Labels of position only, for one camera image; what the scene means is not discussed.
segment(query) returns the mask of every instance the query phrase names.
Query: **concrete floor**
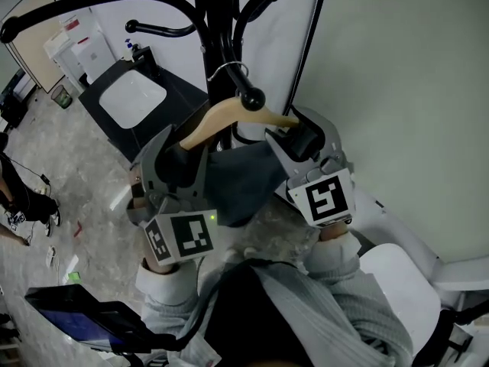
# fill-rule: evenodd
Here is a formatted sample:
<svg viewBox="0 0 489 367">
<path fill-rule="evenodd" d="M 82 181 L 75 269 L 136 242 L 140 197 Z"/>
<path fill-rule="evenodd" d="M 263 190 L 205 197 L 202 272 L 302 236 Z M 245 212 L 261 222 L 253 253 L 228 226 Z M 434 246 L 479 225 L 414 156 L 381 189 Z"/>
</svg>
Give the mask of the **concrete floor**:
<svg viewBox="0 0 489 367">
<path fill-rule="evenodd" d="M 72 92 L 69 83 L 64 83 Z M 63 224 L 53 228 L 49 239 L 44 236 L 43 226 L 36 224 L 30 248 L 7 239 L 0 241 L 0 285 L 21 332 L 24 364 L 108 365 L 96 352 L 68 341 L 25 302 L 24 295 L 29 287 L 57 285 L 71 258 L 77 255 L 79 264 L 75 270 L 89 292 L 99 300 L 121 300 L 140 310 L 143 296 L 134 281 L 142 259 L 141 230 L 127 221 L 123 207 L 109 209 L 127 185 L 129 163 L 107 142 L 78 100 L 63 110 L 43 91 L 37 91 L 31 98 L 29 112 L 18 129 L 11 131 L 6 153 L 33 171 L 47 175 L 63 217 Z M 17 169 L 31 188 L 44 186 L 38 177 Z M 83 230 L 73 238 L 77 222 Z M 24 223 L 18 234 L 28 236 L 31 225 Z M 315 238 L 314 231 L 305 227 L 300 216 L 275 199 L 246 227 L 222 227 L 219 233 L 222 239 L 219 253 L 204 261 L 203 275 L 218 265 L 219 254 L 235 243 L 254 245 L 279 259 L 293 260 Z M 57 249 L 59 271 L 57 265 L 47 268 L 45 264 L 50 245 Z"/>
</svg>

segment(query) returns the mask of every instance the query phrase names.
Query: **black strap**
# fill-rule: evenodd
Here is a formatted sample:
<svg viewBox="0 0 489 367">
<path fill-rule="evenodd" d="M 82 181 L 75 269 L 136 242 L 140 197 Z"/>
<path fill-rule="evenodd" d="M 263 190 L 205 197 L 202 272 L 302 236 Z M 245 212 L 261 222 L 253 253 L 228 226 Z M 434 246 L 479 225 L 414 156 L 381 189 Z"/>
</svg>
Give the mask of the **black strap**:
<svg viewBox="0 0 489 367">
<path fill-rule="evenodd" d="M 214 284 L 211 291 L 204 298 L 199 299 L 199 302 L 197 303 L 197 307 L 196 307 L 197 310 L 199 311 L 199 314 L 194 324 L 189 329 L 189 331 L 179 339 L 177 339 L 174 335 L 171 334 L 158 335 L 157 348 L 163 348 L 167 351 L 181 351 L 182 349 L 184 349 L 187 346 L 187 344 L 190 342 L 190 340 L 199 331 L 200 327 L 202 326 L 202 322 L 204 321 L 204 317 L 206 315 L 207 308 L 209 307 L 209 303 L 220 287 L 228 283 L 229 280 L 234 277 L 234 274 L 236 274 L 238 271 L 242 271 L 244 268 L 249 268 L 249 267 L 259 268 L 259 267 L 264 267 L 273 264 L 284 264 L 284 265 L 289 265 L 292 268 L 295 268 L 295 266 L 290 264 L 289 262 L 269 261 L 269 260 L 263 260 L 259 258 L 250 258 L 248 260 L 245 260 L 237 264 L 229 271 L 223 273 L 219 281 Z"/>
</svg>

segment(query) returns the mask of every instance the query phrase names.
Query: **green trash bin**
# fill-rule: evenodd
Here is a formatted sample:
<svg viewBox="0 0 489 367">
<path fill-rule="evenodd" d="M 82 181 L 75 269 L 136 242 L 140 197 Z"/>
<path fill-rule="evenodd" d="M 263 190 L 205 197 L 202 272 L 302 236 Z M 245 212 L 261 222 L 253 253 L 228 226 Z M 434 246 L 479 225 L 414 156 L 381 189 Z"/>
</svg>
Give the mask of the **green trash bin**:
<svg viewBox="0 0 489 367">
<path fill-rule="evenodd" d="M 51 99 L 63 109 L 66 109 L 73 101 L 63 85 L 56 87 L 56 89 L 53 91 L 53 95 L 51 95 Z"/>
</svg>

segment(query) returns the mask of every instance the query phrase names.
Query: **gray sweater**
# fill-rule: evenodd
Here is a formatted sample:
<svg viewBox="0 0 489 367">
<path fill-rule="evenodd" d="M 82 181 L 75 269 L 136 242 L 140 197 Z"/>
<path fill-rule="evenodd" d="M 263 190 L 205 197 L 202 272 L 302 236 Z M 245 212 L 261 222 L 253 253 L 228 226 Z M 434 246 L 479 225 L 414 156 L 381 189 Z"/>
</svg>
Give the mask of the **gray sweater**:
<svg viewBox="0 0 489 367">
<path fill-rule="evenodd" d="M 288 265 L 254 270 L 315 367 L 407 367 L 413 354 L 410 336 L 373 275 L 360 271 L 359 247 L 347 233 L 314 245 L 304 261 L 308 274 Z M 207 277 L 201 294 L 219 275 Z M 192 326 L 199 298 L 193 261 L 167 275 L 140 266 L 136 286 L 146 294 L 142 318 L 149 329 L 180 337 Z M 170 366 L 218 365 L 220 356 L 204 340 L 214 303 L 215 297 L 189 345 L 167 353 Z"/>
</svg>

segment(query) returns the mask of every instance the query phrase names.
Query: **coat rack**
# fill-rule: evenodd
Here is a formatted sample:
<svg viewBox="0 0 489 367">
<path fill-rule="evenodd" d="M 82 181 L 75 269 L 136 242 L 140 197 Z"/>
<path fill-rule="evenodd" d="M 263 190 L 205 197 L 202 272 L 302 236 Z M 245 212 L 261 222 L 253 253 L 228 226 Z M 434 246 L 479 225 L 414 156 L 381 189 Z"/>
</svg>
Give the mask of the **coat rack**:
<svg viewBox="0 0 489 367">
<path fill-rule="evenodd" d="M 12 42 L 17 35 L 35 24 L 55 16 L 109 2 L 121 0 L 59 0 L 34 9 L 20 17 L 9 18 L 0 30 L 0 41 Z M 213 106 L 238 92 L 243 106 L 251 111 L 265 104 L 264 92 L 253 86 L 241 70 L 242 44 L 246 25 L 257 19 L 263 11 L 277 0 L 249 0 L 240 10 L 239 0 L 195 0 L 195 6 L 186 0 L 154 0 L 171 5 L 191 21 L 185 28 L 165 28 L 153 24 L 129 21 L 127 32 L 144 32 L 161 37 L 185 37 L 197 31 L 201 42 L 202 57 L 206 74 L 207 93 Z M 233 20 L 236 20 L 232 33 Z M 231 128 L 220 132 L 221 145 L 231 147 Z"/>
</svg>

